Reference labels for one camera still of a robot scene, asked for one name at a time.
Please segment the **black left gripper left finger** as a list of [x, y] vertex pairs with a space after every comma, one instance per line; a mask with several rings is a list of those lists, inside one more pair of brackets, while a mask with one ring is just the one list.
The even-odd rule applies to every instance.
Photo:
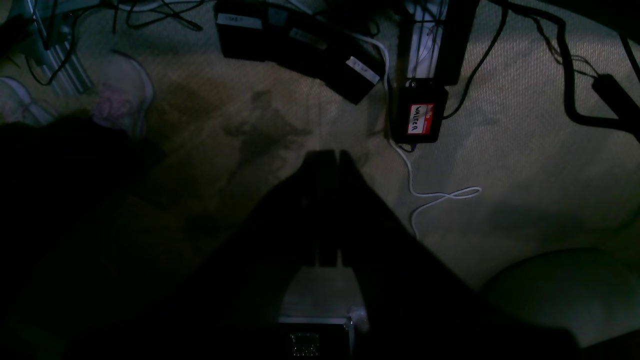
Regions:
[[269, 327], [277, 323], [291, 281], [314, 257], [322, 202], [337, 185], [333, 150], [310, 152], [238, 229], [208, 256], [194, 277], [190, 312], [197, 324]]

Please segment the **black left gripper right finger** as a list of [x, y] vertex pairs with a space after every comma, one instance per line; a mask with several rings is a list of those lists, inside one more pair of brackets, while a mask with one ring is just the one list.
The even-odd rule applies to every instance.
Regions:
[[371, 330], [389, 331], [405, 321], [436, 328], [473, 325], [480, 303], [475, 292], [409, 233], [349, 152], [340, 151], [338, 168], [342, 248]]

